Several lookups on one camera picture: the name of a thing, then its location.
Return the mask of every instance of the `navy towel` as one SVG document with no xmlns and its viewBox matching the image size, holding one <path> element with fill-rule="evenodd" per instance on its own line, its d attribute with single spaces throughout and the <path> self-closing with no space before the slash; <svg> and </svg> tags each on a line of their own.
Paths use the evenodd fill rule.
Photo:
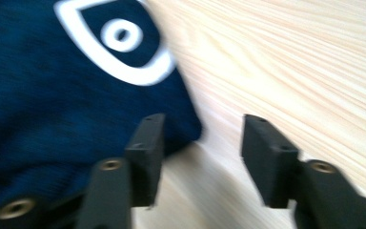
<svg viewBox="0 0 366 229">
<path fill-rule="evenodd" d="M 136 0 L 0 1 L 0 204 L 83 189 L 164 113 L 169 155 L 201 124 L 158 29 Z"/>
</svg>

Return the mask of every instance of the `light wood surface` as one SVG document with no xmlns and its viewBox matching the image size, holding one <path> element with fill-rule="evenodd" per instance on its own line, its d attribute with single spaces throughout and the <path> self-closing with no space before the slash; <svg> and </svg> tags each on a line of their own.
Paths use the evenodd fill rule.
<svg viewBox="0 0 366 229">
<path fill-rule="evenodd" d="M 135 228 L 295 228 L 262 207 L 239 150 L 243 114 L 273 122 L 301 159 L 337 165 L 366 196 L 366 0 L 148 0 L 205 125 L 167 160 Z"/>
</svg>

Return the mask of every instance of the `logo on cloth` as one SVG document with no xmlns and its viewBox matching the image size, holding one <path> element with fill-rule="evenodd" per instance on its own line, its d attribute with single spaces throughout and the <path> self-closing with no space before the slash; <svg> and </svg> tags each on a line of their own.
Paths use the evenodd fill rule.
<svg viewBox="0 0 366 229">
<path fill-rule="evenodd" d="M 63 0 L 55 3 L 54 11 L 73 43 L 104 72 L 133 85 L 151 86 L 161 82 L 175 68 L 173 57 L 165 44 L 161 42 L 156 53 L 144 66 L 131 67 L 112 55 L 84 20 L 82 10 L 114 1 L 116 0 Z M 105 23 L 100 38 L 112 50 L 131 52 L 140 45 L 144 35 L 133 22 L 113 19 Z"/>
</svg>

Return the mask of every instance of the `white printed pattern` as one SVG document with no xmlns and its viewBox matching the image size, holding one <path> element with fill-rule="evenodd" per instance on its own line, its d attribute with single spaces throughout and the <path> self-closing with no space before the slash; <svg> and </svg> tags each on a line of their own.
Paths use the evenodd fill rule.
<svg viewBox="0 0 366 229">
<path fill-rule="evenodd" d="M 173 57 L 165 44 L 161 42 L 147 64 L 139 68 L 131 67 L 103 47 L 86 24 L 80 11 L 113 1 L 116 0 L 63 0 L 55 3 L 54 11 L 73 43 L 104 72 L 138 86 L 151 86 L 161 82 L 175 68 Z M 116 41 L 114 33 L 121 30 L 127 32 L 127 37 Z M 145 34 L 142 34 L 138 26 L 122 19 L 114 19 L 106 23 L 101 33 L 103 42 L 109 48 L 119 52 L 134 50 L 141 43 L 143 35 Z"/>
</svg>

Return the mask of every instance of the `dark blue fabric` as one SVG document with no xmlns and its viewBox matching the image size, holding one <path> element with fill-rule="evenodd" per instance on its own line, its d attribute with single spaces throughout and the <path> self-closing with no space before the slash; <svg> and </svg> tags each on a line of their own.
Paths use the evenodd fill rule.
<svg viewBox="0 0 366 229">
<path fill-rule="evenodd" d="M 177 69 L 151 86 L 105 73 L 67 35 L 55 2 L 0 1 L 0 204 L 22 194 L 58 199 L 84 188 L 94 162 L 122 156 L 146 115 L 167 115 L 167 155 L 201 133 Z M 145 65 L 160 45 L 137 1 L 108 1 L 81 13 L 97 37 L 113 18 L 141 28 L 135 50 L 108 49 L 129 66 Z"/>
</svg>

